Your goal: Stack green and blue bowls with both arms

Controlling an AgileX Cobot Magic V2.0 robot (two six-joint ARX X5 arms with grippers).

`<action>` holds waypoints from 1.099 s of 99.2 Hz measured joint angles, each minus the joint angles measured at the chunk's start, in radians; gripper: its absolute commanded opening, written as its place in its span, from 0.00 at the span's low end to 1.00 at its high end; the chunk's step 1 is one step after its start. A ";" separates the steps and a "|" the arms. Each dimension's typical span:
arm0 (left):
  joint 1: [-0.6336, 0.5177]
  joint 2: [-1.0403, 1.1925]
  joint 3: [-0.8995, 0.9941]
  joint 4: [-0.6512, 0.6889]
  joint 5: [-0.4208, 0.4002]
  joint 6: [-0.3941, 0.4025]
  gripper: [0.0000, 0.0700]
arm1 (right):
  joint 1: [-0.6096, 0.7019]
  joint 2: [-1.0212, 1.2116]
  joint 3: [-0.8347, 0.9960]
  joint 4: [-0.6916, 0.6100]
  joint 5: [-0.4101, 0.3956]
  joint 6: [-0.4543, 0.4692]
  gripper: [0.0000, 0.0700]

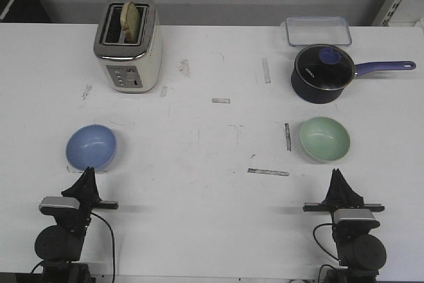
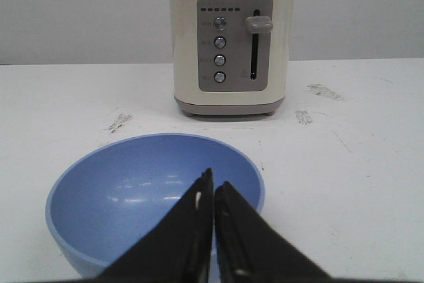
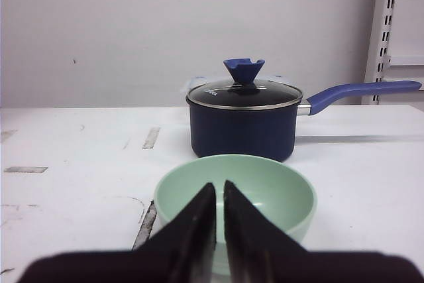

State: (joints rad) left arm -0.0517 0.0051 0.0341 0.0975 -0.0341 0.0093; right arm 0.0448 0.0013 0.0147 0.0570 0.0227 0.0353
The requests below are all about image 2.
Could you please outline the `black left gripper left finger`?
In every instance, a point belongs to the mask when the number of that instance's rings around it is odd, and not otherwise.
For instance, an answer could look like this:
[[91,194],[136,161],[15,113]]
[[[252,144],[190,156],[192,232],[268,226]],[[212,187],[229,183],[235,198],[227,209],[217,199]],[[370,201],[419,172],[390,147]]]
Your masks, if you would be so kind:
[[165,217],[98,280],[207,280],[213,238],[213,172],[196,179]]

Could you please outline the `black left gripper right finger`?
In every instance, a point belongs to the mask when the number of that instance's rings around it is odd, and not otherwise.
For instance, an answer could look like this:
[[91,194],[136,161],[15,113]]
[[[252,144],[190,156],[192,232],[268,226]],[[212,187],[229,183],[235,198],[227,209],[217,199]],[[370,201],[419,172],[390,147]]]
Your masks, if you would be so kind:
[[330,280],[280,236],[230,183],[215,191],[215,234],[221,280]]

